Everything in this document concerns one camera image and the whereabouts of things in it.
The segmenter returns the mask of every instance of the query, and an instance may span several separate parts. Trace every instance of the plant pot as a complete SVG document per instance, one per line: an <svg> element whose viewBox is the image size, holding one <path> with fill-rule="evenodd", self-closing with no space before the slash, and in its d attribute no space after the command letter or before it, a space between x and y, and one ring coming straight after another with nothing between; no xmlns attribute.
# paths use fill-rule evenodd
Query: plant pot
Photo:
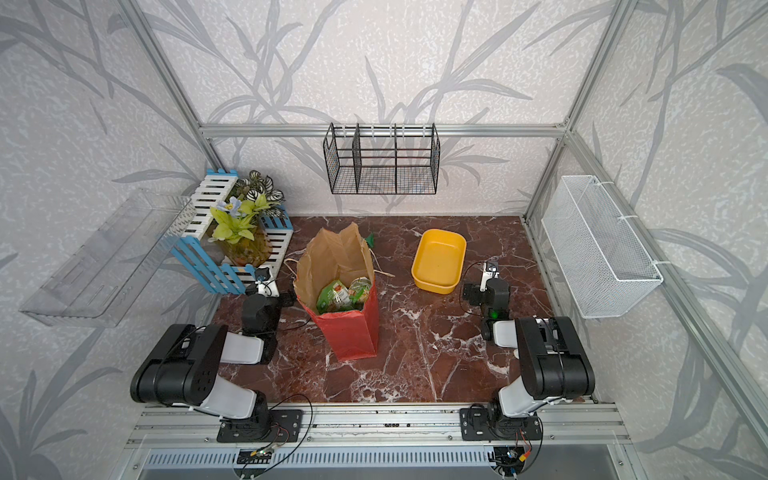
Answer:
<svg viewBox="0 0 768 480"><path fill-rule="evenodd" d="M259 225L250 229L253 234L253 240L241 238L239 242L232 244L228 242L217 241L224 255L229 257L230 261L237 266L246 266L248 264L258 267L266 262L272 255L272 244L267 238L264 229Z"/></svg>

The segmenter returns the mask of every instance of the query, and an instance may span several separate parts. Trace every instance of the red paper bag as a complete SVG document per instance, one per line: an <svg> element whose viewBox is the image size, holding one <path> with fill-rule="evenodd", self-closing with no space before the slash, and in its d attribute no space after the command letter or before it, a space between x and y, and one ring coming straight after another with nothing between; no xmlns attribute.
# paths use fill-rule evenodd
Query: red paper bag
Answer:
<svg viewBox="0 0 768 480"><path fill-rule="evenodd" d="M317 296L326 285L341 279L349 285L367 276L371 293L362 311L318 314ZM320 327L339 361L376 356L379 348L379 298L368 243L357 223L334 233L326 229L313 238L299 260L293 288L299 303Z"/></svg>

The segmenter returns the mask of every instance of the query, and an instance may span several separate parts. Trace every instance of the marble floor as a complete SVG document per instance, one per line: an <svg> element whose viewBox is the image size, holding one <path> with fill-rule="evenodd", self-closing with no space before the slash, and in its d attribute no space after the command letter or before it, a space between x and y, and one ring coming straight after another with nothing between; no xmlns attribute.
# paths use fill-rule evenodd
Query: marble floor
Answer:
<svg viewBox="0 0 768 480"><path fill-rule="evenodd" d="M487 344L479 318L451 295L420 290L411 278L419 238L427 229L460 233L467 240L464 268L478 260L497 260L501 277L511 285L511 315L547 316L551 307L519 217L292 217L295 231L289 258L300 258L321 227L338 232L357 222L365 237L373 232L378 274L379 354L375 358L339 362L313 324L278 334L277 354L267 366L222 365L220 375L243 387L260 390L270 402L303 393L313 402L484 402L494 390L520 375L510 349ZM295 263L288 263L295 269ZM482 265L467 273L479 282ZM286 264L278 287L288 288ZM225 296L214 323L240 330L245 296ZM463 303L465 309L477 312ZM283 309L280 328L308 318L297 303Z"/></svg>

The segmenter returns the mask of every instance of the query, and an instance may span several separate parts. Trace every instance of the yellow plastic tray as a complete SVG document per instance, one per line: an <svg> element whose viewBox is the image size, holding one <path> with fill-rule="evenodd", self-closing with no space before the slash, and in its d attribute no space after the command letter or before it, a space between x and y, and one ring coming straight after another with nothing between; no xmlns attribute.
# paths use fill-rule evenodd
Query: yellow plastic tray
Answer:
<svg viewBox="0 0 768 480"><path fill-rule="evenodd" d="M462 275L467 240L458 233L433 228L422 235L411 275L416 286L448 295Z"/></svg>

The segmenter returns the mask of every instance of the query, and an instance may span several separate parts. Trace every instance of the food package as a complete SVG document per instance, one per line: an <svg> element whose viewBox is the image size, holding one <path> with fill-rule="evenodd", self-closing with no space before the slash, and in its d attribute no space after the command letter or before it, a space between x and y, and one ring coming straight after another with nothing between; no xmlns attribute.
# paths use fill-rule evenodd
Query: food package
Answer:
<svg viewBox="0 0 768 480"><path fill-rule="evenodd" d="M349 291L341 280L329 283L317 296L317 312L321 315L328 312L346 312L352 307L353 301L349 298Z"/></svg>
<svg viewBox="0 0 768 480"><path fill-rule="evenodd" d="M366 276L352 280L352 283L349 284L348 293L353 309L362 310L371 293L371 285L371 281Z"/></svg>

